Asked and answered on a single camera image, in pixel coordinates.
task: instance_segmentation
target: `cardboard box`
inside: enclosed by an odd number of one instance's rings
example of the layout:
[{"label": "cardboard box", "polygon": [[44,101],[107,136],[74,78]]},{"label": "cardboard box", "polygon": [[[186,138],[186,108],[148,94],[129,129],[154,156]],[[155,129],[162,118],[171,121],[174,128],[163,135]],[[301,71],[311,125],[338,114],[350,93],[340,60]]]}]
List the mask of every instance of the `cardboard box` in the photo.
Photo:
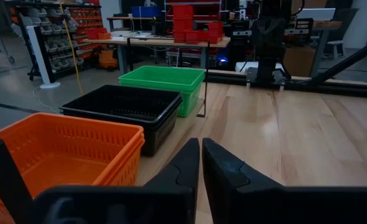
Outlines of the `cardboard box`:
[{"label": "cardboard box", "polygon": [[290,75],[309,77],[316,50],[311,47],[287,47],[284,65]]},{"label": "cardboard box", "polygon": [[[326,7],[327,0],[305,0],[305,7],[304,9],[311,9],[311,8],[324,8]],[[291,4],[291,13],[296,13],[302,5],[302,0],[293,0]]]}]

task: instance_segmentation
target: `stacked baskets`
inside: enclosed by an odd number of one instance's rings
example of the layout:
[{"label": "stacked baskets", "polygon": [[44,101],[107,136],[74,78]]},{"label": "stacked baskets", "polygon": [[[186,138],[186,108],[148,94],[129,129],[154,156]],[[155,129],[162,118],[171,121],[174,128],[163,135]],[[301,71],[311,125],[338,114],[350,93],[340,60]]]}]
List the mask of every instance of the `stacked baskets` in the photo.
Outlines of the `stacked baskets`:
[{"label": "stacked baskets", "polygon": [[[203,79],[203,70],[141,67],[120,78],[123,86],[63,105],[65,116],[33,114],[0,130],[0,139],[31,197],[56,185],[133,185],[140,154],[153,156],[177,116],[188,116]],[[1,199],[0,223],[13,223]]]}]

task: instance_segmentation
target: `white pillar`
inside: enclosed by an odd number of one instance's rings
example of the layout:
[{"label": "white pillar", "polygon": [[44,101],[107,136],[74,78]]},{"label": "white pillar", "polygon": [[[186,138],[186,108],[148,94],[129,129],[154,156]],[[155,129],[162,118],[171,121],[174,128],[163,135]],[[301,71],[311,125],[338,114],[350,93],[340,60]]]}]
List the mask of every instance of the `white pillar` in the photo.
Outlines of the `white pillar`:
[{"label": "white pillar", "polygon": [[359,10],[344,35],[344,46],[361,49],[367,44],[367,0],[353,0],[352,8]]},{"label": "white pillar", "polygon": [[[109,20],[107,20],[106,18],[113,17],[113,14],[121,13],[121,0],[100,0],[100,6],[102,6],[101,13],[103,27],[105,27],[108,32],[110,32]],[[122,21],[114,21],[113,24],[114,28],[123,27]]]}]

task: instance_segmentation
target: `orange bin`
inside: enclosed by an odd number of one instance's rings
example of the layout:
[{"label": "orange bin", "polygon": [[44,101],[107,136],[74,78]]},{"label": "orange bin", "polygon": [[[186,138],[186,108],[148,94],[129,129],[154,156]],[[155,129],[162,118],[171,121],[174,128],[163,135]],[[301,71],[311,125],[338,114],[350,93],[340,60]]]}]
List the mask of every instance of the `orange bin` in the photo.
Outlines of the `orange bin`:
[{"label": "orange bin", "polygon": [[[0,130],[0,138],[32,197],[56,185],[133,185],[145,141],[140,126],[47,113]],[[13,223],[1,199],[0,223]]]}]

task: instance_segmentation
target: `workbench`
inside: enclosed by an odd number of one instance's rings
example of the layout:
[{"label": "workbench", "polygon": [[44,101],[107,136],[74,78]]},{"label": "workbench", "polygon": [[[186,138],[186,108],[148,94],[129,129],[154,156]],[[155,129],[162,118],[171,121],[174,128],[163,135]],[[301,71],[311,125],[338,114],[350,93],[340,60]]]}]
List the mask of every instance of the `workbench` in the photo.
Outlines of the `workbench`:
[{"label": "workbench", "polygon": [[[190,138],[200,145],[212,138],[283,185],[367,186],[367,98],[209,83],[207,101],[206,118],[195,116],[198,102],[154,157],[141,158],[136,185],[152,179]],[[196,223],[213,223],[202,162]]]},{"label": "workbench", "polygon": [[[199,44],[187,44],[187,43],[175,43],[173,39],[165,39],[165,37],[150,35],[147,38],[149,39],[130,39],[130,43],[133,46],[148,46],[148,47],[177,47],[177,48],[185,48],[185,49],[201,49],[202,54],[200,57],[201,67],[206,68],[206,49],[207,43],[201,42]],[[118,50],[118,60],[119,60],[119,68],[120,73],[124,75],[127,73],[127,37],[122,37],[121,40],[109,39],[109,40],[88,40],[85,39],[84,42],[94,43],[94,44],[112,44],[117,46]],[[214,48],[225,48],[228,46],[230,42],[229,37],[225,37],[222,41],[217,44],[210,44],[210,47]]]}]

